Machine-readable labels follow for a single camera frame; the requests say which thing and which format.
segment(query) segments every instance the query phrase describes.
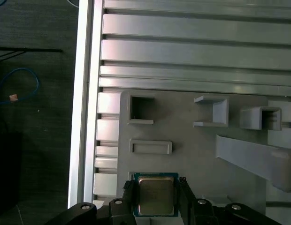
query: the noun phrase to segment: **metal rod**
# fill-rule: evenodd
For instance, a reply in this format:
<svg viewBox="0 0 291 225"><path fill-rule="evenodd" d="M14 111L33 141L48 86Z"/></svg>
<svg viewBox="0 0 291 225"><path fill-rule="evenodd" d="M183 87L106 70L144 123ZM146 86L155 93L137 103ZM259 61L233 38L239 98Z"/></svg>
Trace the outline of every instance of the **metal rod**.
<svg viewBox="0 0 291 225"><path fill-rule="evenodd" d="M291 128L291 122L282 122L283 128Z"/></svg>
<svg viewBox="0 0 291 225"><path fill-rule="evenodd" d="M14 57L16 57L16 56L18 56L18 55L22 55L22 54L24 54L24 53L26 53L26 52L21 52L21 53L18 53L18 54L16 54L16 55L12 55L12 56L10 56L10 57L7 57L7 58L4 58L4 59L0 60L0 62L5 61L5 60L8 60L8 59L10 59L10 58L14 58Z"/></svg>
<svg viewBox="0 0 291 225"><path fill-rule="evenodd" d="M6 54L3 54L3 55L0 55L0 58L1 57L4 57L4 56L6 56L6 55L10 55L10 54L13 54L13 53L16 53L17 51L13 51L13 52L9 52L9 53L6 53Z"/></svg>
<svg viewBox="0 0 291 225"><path fill-rule="evenodd" d="M15 51L15 52L48 52L48 53L62 53L62 49L51 49L51 48L11 48L11 47L0 47L0 51Z"/></svg>

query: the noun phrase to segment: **screw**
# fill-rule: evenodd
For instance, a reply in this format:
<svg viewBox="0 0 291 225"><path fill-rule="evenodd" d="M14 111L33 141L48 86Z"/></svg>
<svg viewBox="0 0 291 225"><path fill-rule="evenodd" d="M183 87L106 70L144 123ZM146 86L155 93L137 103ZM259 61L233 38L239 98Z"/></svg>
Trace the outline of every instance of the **screw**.
<svg viewBox="0 0 291 225"><path fill-rule="evenodd" d="M87 210L87 209L89 209L89 208L90 208L89 205L83 205L83 206L81 207L81 209L83 209L83 210Z"/></svg>
<svg viewBox="0 0 291 225"><path fill-rule="evenodd" d="M204 205L204 204L206 204L206 201L203 200L203 199L200 199L200 200L198 200L198 203L201 204L201 205Z"/></svg>
<svg viewBox="0 0 291 225"><path fill-rule="evenodd" d="M232 205L232 209L241 210L241 207L239 205Z"/></svg>

